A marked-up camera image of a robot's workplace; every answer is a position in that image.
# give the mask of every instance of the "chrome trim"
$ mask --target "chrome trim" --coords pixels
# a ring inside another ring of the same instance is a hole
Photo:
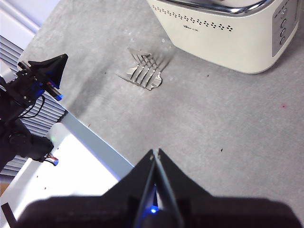
[[[189,9],[199,10],[199,11],[207,11],[209,13],[216,13],[222,15],[230,15],[234,17],[242,17],[253,14],[257,11],[260,11],[266,8],[275,0],[260,0],[259,2],[243,6],[243,7],[230,7],[225,6],[219,3],[215,3],[211,0],[158,0],[161,2],[165,2],[168,4],[173,4],[180,7],[185,7]]]

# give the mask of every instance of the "white wall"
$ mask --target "white wall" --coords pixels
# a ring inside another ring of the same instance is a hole
[[[25,49],[59,0],[0,0],[0,33]]]

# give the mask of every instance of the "gray table surface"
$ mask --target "gray table surface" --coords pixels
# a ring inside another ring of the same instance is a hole
[[[69,59],[61,104],[136,164],[162,148],[213,195],[288,203],[304,221],[304,18],[268,71],[245,75],[178,48],[143,0],[61,0],[21,60]],[[127,47],[165,64],[148,91],[120,79]]]

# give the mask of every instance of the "cream-colored toaster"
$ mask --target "cream-colored toaster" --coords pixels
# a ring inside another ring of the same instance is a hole
[[[270,68],[298,28],[302,0],[147,0],[172,43],[248,74]]]

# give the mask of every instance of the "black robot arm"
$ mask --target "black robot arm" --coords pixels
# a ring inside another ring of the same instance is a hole
[[[43,162],[54,148],[48,138],[32,135],[20,119],[25,118],[21,114],[34,106],[45,91],[61,100],[62,95],[56,89],[59,89],[67,58],[63,54],[43,62],[29,61],[30,66],[19,62],[21,70],[14,80],[6,82],[0,76],[3,87],[0,87],[0,171],[17,154]]]

